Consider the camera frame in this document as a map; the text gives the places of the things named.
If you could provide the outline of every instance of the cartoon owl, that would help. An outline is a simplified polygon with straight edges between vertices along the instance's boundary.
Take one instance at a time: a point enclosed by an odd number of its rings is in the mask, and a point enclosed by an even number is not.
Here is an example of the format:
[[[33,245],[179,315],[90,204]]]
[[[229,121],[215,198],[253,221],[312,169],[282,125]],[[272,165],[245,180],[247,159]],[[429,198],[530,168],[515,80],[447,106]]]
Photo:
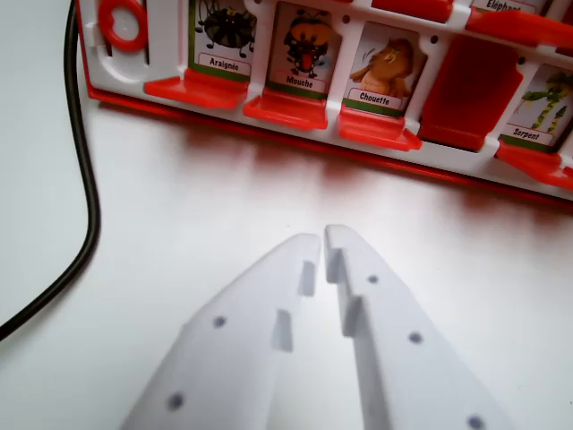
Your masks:
[[[406,77],[412,73],[414,49],[409,40],[391,39],[388,45],[370,59],[362,70],[350,75],[360,82],[360,89],[402,99],[412,94]]]

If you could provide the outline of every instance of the white table surface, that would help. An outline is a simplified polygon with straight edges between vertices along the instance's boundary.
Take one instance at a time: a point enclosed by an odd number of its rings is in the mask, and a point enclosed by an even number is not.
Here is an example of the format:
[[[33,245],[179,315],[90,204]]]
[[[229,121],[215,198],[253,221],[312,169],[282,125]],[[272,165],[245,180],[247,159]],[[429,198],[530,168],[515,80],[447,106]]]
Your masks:
[[[85,233],[62,72],[67,6],[9,2],[0,14],[1,322]],[[573,428],[570,214],[103,107],[81,91],[101,240],[68,294],[0,345],[0,428],[118,428],[193,312],[283,239],[329,223],[389,261],[517,428]],[[351,341],[319,274],[272,430],[362,425]]]

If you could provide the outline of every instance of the cartoon spider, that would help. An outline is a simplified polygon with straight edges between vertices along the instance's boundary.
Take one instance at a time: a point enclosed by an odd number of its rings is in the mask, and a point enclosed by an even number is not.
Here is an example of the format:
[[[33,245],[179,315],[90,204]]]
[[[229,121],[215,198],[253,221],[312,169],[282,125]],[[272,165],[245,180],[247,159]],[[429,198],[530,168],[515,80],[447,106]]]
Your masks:
[[[247,45],[252,52],[254,43],[254,31],[257,19],[248,12],[239,12],[231,7],[221,9],[217,0],[198,0],[199,1],[199,25],[195,31],[203,33],[213,42],[208,43],[207,47],[212,49],[216,44],[222,47],[239,49],[239,56],[246,58],[243,48]],[[203,19],[202,10],[205,9],[207,14]]]
[[[315,78],[314,67],[324,65],[324,62],[318,62],[318,60],[329,50],[332,29],[318,18],[327,15],[324,11],[311,15],[304,9],[300,9],[296,11],[296,14],[298,17],[291,22],[290,29],[285,36],[284,43],[288,46],[286,60],[294,63],[295,67],[291,69],[294,74],[308,73],[309,78]]]

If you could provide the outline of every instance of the elephant card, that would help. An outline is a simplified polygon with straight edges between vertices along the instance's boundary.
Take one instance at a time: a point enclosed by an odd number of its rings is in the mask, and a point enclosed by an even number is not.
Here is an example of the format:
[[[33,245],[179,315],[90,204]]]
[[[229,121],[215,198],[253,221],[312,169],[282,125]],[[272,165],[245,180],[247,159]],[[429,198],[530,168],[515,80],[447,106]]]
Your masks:
[[[472,6],[479,12],[523,11],[539,15],[548,0],[474,0]]]

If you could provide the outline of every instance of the character card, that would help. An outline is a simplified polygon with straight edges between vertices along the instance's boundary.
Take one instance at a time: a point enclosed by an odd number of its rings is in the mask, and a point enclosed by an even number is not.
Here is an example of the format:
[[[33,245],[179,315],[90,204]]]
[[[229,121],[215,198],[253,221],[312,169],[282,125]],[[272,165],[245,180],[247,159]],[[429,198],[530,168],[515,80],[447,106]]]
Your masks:
[[[256,22],[243,0],[190,0],[189,68],[248,82]]]
[[[540,14],[548,0],[474,0],[472,6],[479,12],[523,11]]]
[[[330,23],[327,12],[278,3],[269,88],[310,99],[327,98],[341,41]]]
[[[353,109],[403,116],[426,55],[418,33],[367,22],[342,103]]]
[[[541,152],[556,151],[573,118],[572,91],[573,72],[541,65],[500,139]]]

